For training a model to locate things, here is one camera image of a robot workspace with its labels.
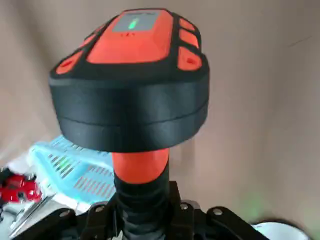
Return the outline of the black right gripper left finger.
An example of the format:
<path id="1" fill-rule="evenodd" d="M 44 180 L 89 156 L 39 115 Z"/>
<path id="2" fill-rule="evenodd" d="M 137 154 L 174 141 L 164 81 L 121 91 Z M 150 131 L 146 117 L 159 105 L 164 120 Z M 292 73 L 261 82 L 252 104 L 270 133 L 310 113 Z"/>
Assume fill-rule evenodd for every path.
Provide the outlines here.
<path id="1" fill-rule="evenodd" d="M 77 215 L 73 209 L 61 208 L 51 215 L 50 240 L 111 240 L 120 233 L 114 201 L 98 202 Z"/>

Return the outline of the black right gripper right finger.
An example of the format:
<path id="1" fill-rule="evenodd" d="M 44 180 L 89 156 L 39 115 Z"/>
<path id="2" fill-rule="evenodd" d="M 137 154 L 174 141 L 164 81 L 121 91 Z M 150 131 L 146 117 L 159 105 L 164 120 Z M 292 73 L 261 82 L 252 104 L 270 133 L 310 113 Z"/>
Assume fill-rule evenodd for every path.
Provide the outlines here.
<path id="1" fill-rule="evenodd" d="M 223 206 L 203 212 L 181 200 L 176 181 L 169 182 L 171 240 L 266 240 L 267 237 Z"/>

